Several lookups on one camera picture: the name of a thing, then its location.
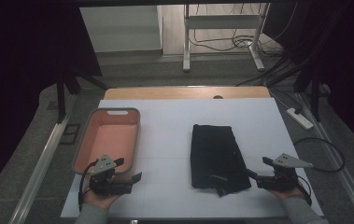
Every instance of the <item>white table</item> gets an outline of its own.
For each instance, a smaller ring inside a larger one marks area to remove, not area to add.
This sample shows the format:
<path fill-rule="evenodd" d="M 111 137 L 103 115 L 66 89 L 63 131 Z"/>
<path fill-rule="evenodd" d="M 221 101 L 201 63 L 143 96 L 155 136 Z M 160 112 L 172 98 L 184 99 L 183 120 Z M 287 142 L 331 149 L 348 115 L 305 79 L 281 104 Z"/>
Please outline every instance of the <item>white table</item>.
<path fill-rule="evenodd" d="M 247 168 L 273 175 L 262 157 L 281 153 L 298 157 L 272 98 L 104 100 L 99 107 L 135 107 L 141 113 L 136 172 L 142 180 L 109 210 L 120 219 L 284 217 L 278 199 L 264 189 L 252 188 L 220 198 L 214 189 L 191 186 L 190 150 L 193 124 L 232 126 Z M 298 175 L 307 179 L 303 169 Z M 61 217 L 78 216 L 75 176 Z M 322 216 L 314 193 L 313 209 Z"/>

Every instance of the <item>black curtain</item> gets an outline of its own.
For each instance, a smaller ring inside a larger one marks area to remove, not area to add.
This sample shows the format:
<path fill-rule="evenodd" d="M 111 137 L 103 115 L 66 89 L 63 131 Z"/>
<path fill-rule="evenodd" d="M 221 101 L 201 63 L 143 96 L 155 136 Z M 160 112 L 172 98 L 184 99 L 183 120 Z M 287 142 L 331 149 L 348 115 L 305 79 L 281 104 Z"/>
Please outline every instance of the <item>black curtain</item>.
<path fill-rule="evenodd" d="M 32 121 L 40 92 L 58 76 L 77 73 L 101 76 L 78 7 L 0 0 L 0 172 Z"/>

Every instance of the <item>plastic tray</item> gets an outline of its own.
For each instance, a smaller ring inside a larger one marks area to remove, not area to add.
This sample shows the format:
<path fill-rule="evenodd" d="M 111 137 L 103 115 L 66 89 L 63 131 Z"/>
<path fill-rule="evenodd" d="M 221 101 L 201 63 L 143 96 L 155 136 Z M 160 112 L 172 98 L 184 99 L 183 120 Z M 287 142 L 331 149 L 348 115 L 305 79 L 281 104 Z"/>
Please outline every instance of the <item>plastic tray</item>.
<path fill-rule="evenodd" d="M 135 108 L 100 108 L 90 114 L 80 141 L 73 169 L 82 174 L 93 161 L 107 154 L 112 160 L 124 158 L 115 177 L 134 175 L 135 153 L 140 127 L 140 113 Z"/>

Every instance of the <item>white electrical outlet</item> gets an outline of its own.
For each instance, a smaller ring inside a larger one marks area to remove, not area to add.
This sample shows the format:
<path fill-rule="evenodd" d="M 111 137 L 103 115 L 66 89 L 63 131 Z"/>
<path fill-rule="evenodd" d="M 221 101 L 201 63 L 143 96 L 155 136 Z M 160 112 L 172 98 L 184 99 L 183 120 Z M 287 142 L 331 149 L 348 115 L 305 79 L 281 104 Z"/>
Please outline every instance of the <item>white electrical outlet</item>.
<path fill-rule="evenodd" d="M 287 114 L 289 114 L 296 122 L 298 122 L 302 127 L 306 130 L 309 130 L 314 127 L 313 123 L 311 123 L 308 119 L 306 119 L 301 114 L 295 114 L 295 108 L 291 107 L 287 110 Z"/>

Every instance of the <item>folded black fabric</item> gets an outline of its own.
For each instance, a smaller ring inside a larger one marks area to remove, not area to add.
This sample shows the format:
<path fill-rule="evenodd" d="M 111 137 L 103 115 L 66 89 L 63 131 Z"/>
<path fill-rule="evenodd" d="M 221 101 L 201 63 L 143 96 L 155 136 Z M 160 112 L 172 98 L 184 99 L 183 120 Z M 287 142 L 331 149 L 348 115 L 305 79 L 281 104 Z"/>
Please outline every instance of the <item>folded black fabric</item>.
<path fill-rule="evenodd" d="M 219 196 L 251 187 L 232 127 L 193 126 L 191 185 L 196 189 L 216 189 Z"/>

